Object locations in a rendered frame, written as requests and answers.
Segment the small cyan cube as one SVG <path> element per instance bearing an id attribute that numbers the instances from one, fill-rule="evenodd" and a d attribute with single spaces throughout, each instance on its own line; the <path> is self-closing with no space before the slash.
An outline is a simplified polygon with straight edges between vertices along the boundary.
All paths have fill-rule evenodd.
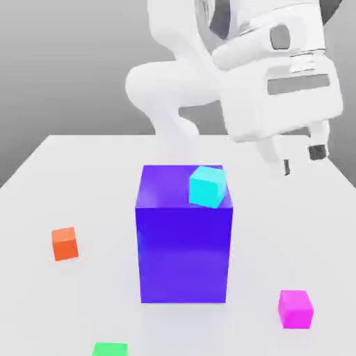
<path id="1" fill-rule="evenodd" d="M 188 201 L 216 209 L 225 197 L 226 185 L 223 169 L 199 166 L 189 177 Z"/>

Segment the small magenta cube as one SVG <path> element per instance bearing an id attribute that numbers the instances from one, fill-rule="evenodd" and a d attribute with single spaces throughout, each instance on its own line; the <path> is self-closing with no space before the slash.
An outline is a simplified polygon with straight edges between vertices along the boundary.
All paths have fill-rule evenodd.
<path id="1" fill-rule="evenodd" d="M 304 290 L 281 290 L 278 313 L 284 329 L 309 329 L 314 307 Z"/>

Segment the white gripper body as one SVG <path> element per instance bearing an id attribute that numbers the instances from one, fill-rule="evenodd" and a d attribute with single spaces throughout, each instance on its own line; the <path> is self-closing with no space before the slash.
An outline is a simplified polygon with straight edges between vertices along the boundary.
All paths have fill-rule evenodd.
<path id="1" fill-rule="evenodd" d="M 225 72 L 220 103 L 227 133 L 257 141 L 341 115 L 339 77 L 329 58 L 259 60 Z"/>

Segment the small orange cube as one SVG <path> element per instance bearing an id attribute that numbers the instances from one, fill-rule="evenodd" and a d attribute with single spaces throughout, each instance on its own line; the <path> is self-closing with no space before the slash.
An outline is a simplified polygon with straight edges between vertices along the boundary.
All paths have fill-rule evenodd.
<path id="1" fill-rule="evenodd" d="M 56 229 L 51 233 L 55 261 L 73 259 L 79 256 L 73 227 Z"/>

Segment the small green cube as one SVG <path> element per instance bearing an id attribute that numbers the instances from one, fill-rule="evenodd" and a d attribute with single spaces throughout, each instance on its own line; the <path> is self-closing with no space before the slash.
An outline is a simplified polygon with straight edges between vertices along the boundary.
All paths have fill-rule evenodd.
<path id="1" fill-rule="evenodd" d="M 128 356 L 126 343 L 97 342 L 93 348 L 92 356 Z"/>

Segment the large blue box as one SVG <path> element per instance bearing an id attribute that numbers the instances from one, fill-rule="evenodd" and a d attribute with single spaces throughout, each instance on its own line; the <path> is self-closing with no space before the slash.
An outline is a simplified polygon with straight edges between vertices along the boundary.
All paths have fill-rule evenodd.
<path id="1" fill-rule="evenodd" d="M 226 185 L 218 208 L 188 201 L 197 165 L 145 165 L 136 200 L 143 303 L 224 303 L 233 204 Z"/>

